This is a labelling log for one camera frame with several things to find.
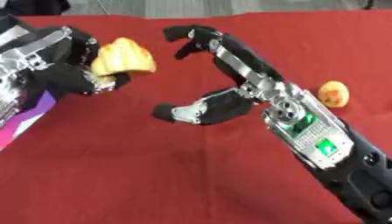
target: small round fruit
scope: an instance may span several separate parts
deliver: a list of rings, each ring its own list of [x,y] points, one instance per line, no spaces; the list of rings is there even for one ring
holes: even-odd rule
[[[343,108],[349,98],[346,85],[336,80],[328,81],[318,90],[318,99],[328,108]]]

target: croissant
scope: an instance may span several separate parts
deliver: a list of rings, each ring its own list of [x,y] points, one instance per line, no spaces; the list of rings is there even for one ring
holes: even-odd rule
[[[91,72],[98,76],[129,71],[155,72],[157,69],[149,51],[129,38],[118,38],[101,47],[91,65]]]

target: prosthetic hand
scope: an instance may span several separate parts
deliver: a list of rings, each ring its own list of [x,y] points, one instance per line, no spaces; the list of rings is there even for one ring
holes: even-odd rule
[[[0,30],[0,129],[35,108],[45,91],[56,100],[69,93],[98,94],[130,81],[129,70],[155,71],[151,55],[125,38],[99,50],[84,31],[36,29],[14,17],[1,19]]]
[[[213,63],[237,87],[201,98],[191,106],[158,106],[166,121],[224,122],[246,114],[252,102],[267,102],[267,128],[347,208],[366,223],[392,223],[392,161],[309,91],[283,77],[242,42],[214,28],[190,25],[164,30],[169,41],[190,39],[177,54],[209,52]]]

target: robotic finger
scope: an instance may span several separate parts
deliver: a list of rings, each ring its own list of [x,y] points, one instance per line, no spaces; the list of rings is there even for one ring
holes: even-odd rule
[[[171,104],[160,104],[155,107],[153,116],[167,122],[184,122],[199,125],[210,125],[232,120],[246,115],[253,102],[243,98],[238,88],[226,88],[203,96],[189,106],[178,107]]]

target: red tablecloth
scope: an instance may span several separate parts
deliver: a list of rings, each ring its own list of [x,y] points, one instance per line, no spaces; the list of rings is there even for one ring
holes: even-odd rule
[[[0,223],[359,223],[250,115],[212,127],[150,114],[233,85],[207,54],[176,61],[167,25],[233,33],[289,80],[351,90],[335,111],[391,155],[392,11],[262,13],[207,19],[32,17],[73,25],[102,43],[129,37],[150,49],[155,74],[120,91],[68,96],[0,153]]]

